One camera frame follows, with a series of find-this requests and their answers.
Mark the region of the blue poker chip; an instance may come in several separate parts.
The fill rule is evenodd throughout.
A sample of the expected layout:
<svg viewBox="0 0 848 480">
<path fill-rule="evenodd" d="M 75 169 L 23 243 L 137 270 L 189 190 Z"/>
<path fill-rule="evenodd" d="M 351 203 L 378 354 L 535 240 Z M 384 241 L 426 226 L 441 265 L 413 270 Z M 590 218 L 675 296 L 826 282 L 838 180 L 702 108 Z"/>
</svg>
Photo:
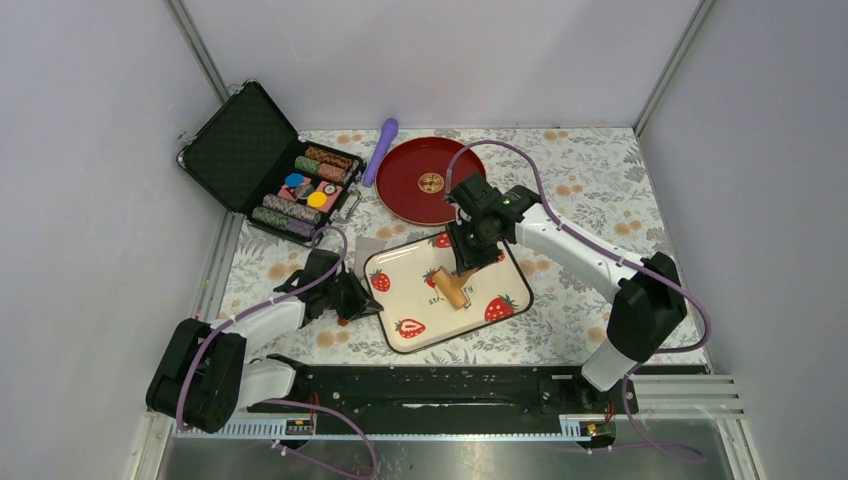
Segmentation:
<svg viewBox="0 0 848 480">
<path fill-rule="evenodd" d="M 300 173 L 290 173 L 285 177 L 284 186 L 287 188 L 296 188 L 302 185 L 305 177 Z"/>
</svg>

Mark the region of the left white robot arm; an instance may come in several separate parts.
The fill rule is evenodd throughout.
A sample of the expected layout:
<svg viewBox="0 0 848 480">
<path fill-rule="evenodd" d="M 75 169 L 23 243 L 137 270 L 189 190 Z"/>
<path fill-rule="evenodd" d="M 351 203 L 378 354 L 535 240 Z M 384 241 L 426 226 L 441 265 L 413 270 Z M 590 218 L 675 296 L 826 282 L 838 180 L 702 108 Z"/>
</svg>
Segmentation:
<svg viewBox="0 0 848 480">
<path fill-rule="evenodd" d="M 147 389 L 147 407 L 205 433 L 219 431 L 234 412 L 268 399 L 288 411 L 301 409 L 311 387 L 296 375 L 294 362 L 248 356 L 328 310 L 352 321 L 383 307 L 340 254 L 314 249 L 272 297 L 235 319 L 179 322 Z"/>
</svg>

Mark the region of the black poker chip case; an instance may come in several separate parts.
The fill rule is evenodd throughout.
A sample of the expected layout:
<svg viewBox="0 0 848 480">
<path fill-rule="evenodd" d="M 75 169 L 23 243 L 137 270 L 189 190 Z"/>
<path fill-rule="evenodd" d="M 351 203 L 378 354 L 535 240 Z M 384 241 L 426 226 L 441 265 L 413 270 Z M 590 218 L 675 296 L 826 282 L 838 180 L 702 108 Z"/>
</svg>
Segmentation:
<svg viewBox="0 0 848 480">
<path fill-rule="evenodd" d="M 255 79 L 236 88 L 176 162 L 227 211 L 299 244 L 332 223 L 365 170 L 363 158 L 303 139 Z M 290 173 L 304 183 L 285 187 Z M 328 197 L 320 210 L 307 205 L 315 191 Z"/>
</svg>

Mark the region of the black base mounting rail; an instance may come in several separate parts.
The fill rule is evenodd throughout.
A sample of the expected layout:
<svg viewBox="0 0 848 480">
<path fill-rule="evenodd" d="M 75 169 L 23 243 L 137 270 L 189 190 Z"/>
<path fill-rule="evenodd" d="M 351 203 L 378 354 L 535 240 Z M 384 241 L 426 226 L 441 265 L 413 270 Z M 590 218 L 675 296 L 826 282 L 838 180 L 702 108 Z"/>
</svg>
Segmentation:
<svg viewBox="0 0 848 480">
<path fill-rule="evenodd" d="M 648 412 L 672 380 L 701 379 L 691 367 L 648 367 L 608 393 L 577 386 L 575 366 L 309 366 L 296 371 L 289 401 L 311 399 L 376 439 L 577 439 L 586 424 Z"/>
</svg>

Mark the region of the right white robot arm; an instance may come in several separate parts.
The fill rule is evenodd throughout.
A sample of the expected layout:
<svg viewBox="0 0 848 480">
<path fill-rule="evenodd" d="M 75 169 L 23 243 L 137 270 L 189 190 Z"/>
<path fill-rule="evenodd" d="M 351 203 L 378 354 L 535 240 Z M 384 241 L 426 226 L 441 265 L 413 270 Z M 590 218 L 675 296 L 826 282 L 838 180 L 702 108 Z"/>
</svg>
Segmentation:
<svg viewBox="0 0 848 480">
<path fill-rule="evenodd" d="M 668 255 L 641 257 L 615 247 L 557 217 L 524 186 L 502 192 L 471 174 L 445 200 L 456 213 L 447 233 L 458 274 L 493 264 L 502 244 L 520 245 L 555 261 L 611 304 L 607 337 L 583 363 L 573 386 L 583 410 L 597 412 L 607 405 L 613 386 L 653 356 L 688 314 Z"/>
</svg>

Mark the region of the yellow poker chip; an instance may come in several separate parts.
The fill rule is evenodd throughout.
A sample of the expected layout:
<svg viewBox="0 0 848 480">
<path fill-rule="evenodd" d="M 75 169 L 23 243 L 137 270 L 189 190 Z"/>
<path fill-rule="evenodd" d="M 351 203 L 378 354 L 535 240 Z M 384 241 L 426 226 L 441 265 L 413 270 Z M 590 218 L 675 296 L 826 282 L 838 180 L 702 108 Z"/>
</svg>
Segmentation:
<svg viewBox="0 0 848 480">
<path fill-rule="evenodd" d="M 307 198 L 307 205 L 320 210 L 327 204 L 328 197 L 321 191 L 312 192 Z"/>
</svg>

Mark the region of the round red lacquer plate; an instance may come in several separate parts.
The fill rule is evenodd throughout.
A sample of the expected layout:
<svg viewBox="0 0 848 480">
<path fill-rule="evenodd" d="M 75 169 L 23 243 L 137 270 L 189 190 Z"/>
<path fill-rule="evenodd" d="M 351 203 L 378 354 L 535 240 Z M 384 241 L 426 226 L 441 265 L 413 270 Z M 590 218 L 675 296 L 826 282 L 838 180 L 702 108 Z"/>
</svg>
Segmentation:
<svg viewBox="0 0 848 480">
<path fill-rule="evenodd" d="M 376 174 L 383 205 L 400 219 L 420 226 L 442 226 L 456 218 L 445 199 L 448 164 L 463 145 L 442 137 L 422 137 L 392 149 Z"/>
</svg>

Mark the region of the wooden dough roller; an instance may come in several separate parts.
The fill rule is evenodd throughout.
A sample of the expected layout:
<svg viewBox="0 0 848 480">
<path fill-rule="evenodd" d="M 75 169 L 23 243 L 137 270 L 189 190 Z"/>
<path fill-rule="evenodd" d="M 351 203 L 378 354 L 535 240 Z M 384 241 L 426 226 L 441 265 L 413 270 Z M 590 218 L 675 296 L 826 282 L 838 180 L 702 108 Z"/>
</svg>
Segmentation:
<svg viewBox="0 0 848 480">
<path fill-rule="evenodd" d="M 431 278 L 434 281 L 435 287 L 454 309 L 464 309 L 468 308 L 471 304 L 464 291 L 464 287 L 474 273 L 475 271 L 463 277 L 454 277 L 445 269 L 439 269 Z"/>
</svg>

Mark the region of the strawberry pattern white tray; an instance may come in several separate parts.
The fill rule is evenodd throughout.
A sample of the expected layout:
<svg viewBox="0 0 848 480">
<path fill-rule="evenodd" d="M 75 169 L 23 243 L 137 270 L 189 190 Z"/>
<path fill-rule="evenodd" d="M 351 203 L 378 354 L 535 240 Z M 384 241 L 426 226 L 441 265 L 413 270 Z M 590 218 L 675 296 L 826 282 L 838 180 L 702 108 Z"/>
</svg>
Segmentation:
<svg viewBox="0 0 848 480">
<path fill-rule="evenodd" d="M 371 255 L 363 273 L 389 348 L 410 354 L 527 311 L 534 296 L 509 247 L 459 274 L 446 233 Z"/>
</svg>

